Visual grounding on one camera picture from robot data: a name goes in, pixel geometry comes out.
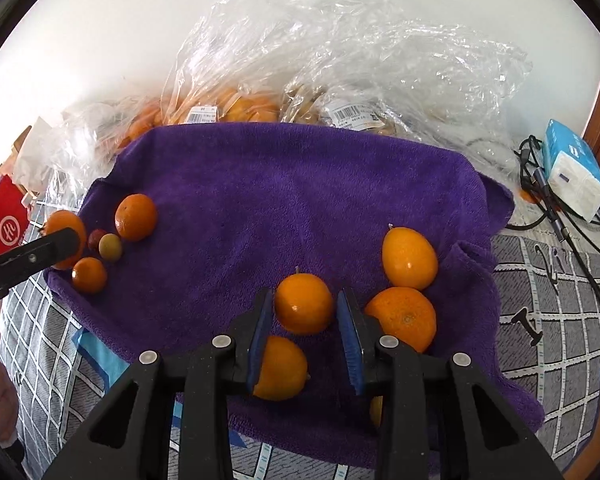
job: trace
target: white barcode label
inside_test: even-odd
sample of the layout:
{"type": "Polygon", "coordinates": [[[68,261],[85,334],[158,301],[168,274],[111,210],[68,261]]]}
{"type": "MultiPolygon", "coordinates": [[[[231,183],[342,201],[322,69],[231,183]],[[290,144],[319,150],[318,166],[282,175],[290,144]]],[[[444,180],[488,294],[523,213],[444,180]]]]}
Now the white barcode label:
{"type": "Polygon", "coordinates": [[[194,106],[189,112],[185,124],[215,123],[217,116],[217,106],[194,106]]]}
{"type": "Polygon", "coordinates": [[[326,111],[336,128],[360,132],[384,125],[373,108],[364,103],[332,102],[326,107],[326,111]]]}

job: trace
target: checkered bedsheet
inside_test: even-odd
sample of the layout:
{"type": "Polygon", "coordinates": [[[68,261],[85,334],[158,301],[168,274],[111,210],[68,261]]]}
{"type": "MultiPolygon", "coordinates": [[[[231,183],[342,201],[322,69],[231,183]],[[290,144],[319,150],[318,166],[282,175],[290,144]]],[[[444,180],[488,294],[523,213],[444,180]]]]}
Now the checkered bedsheet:
{"type": "MultiPolygon", "coordinates": [[[[26,241],[55,208],[38,202],[26,241]]],[[[546,421],[538,438],[560,469],[589,438],[600,395],[600,309],[589,283],[570,253],[559,250],[564,268],[555,276],[544,262],[548,245],[518,236],[493,240],[498,257],[495,280],[502,297],[497,346],[504,374],[544,405],[546,421]],[[554,286],[550,278],[556,278],[554,286]],[[531,335],[512,318],[526,308],[531,335]]],[[[587,255],[600,283],[600,256],[587,255]]],[[[75,433],[104,394],[102,378],[72,343],[80,328],[73,314],[56,302],[41,274],[13,289],[0,316],[0,357],[18,389],[18,434],[25,467],[37,480],[62,445],[75,433]]],[[[172,429],[170,478],[176,478],[179,430],[172,429]]],[[[371,470],[319,462],[243,437],[232,446],[237,480],[370,480],[371,470]]]]}

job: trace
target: purple cloth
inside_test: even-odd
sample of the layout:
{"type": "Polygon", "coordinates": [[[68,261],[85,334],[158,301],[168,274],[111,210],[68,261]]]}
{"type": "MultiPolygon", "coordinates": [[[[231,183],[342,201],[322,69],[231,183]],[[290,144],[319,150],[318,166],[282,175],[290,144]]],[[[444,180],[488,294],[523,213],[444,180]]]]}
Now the purple cloth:
{"type": "MultiPolygon", "coordinates": [[[[536,400],[499,371],[500,300],[490,237],[512,213],[504,188],[455,152],[400,139],[296,124],[203,124],[156,128],[91,187],[80,216],[87,231],[115,232],[114,213],[142,192],[158,208],[154,233],[125,243],[109,283],[85,297],[69,272],[48,285],[78,320],[131,361],[147,349],[195,349],[250,308],[261,286],[299,266],[335,295],[352,286],[364,305],[390,286],[380,251],[388,224],[424,234],[440,270],[425,291],[438,316],[429,353],[466,352],[531,430],[536,400]]],[[[274,332],[284,334],[274,324],[274,332]]],[[[373,467],[376,432],[368,400],[349,385],[336,323],[291,336],[311,375],[284,402],[233,398],[234,430],[333,463],[373,467]]]]}

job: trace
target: round metal pin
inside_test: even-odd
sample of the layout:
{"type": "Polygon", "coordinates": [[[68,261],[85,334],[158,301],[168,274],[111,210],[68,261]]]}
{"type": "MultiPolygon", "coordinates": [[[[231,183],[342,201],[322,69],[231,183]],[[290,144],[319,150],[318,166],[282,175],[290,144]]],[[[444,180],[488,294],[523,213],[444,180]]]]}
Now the round metal pin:
{"type": "Polygon", "coordinates": [[[464,352],[458,352],[454,354],[454,362],[458,366],[468,366],[471,364],[471,358],[464,352]]]}
{"type": "Polygon", "coordinates": [[[227,335],[217,335],[211,340],[211,344],[216,348],[226,348],[231,344],[231,338],[227,335]]]}
{"type": "Polygon", "coordinates": [[[392,335],[383,335],[380,338],[380,345],[385,348],[395,348],[398,346],[398,339],[392,335]]]}
{"type": "Polygon", "coordinates": [[[145,350],[140,354],[140,362],[143,365],[150,365],[151,363],[155,363],[155,360],[158,358],[158,354],[153,350],[145,350]]]}

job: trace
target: blue tissue package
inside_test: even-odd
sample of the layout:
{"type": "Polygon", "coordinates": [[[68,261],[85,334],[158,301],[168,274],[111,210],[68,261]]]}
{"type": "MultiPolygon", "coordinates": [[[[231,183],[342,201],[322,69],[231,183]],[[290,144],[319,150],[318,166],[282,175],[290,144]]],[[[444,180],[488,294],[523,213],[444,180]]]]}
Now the blue tissue package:
{"type": "Polygon", "coordinates": [[[551,120],[542,158],[554,193],[590,222],[600,208],[600,167],[591,148],[564,124],[551,120]]]}

